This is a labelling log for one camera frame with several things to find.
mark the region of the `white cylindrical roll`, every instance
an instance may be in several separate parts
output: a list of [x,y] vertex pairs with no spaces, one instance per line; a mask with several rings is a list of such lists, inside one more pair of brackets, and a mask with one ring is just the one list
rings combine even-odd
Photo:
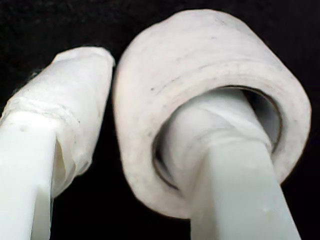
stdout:
[[8,102],[1,123],[16,112],[47,117],[56,131],[51,196],[56,197],[92,161],[110,91],[114,59],[102,47],[59,53]]
[[[226,13],[187,10],[149,27],[122,55],[115,81],[114,116],[126,179],[139,200],[164,215],[189,218],[190,210],[180,191],[163,180],[170,176],[160,177],[157,136],[172,113],[195,96],[236,87],[273,102],[281,125],[271,155],[279,182],[308,138],[311,106],[299,81],[249,27]],[[266,123],[272,127],[273,120]]]

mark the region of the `black background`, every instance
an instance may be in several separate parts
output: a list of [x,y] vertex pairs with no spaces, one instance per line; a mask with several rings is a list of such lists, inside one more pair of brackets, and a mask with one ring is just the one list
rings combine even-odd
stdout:
[[[282,189],[302,240],[320,239],[319,0],[0,0],[1,111],[13,90],[56,53],[104,46],[118,62],[146,27],[202,8],[246,22],[305,88],[313,111],[310,139]],[[189,239],[188,221],[159,215],[133,196],[122,172],[110,100],[93,164],[55,200],[51,231],[51,240]]]

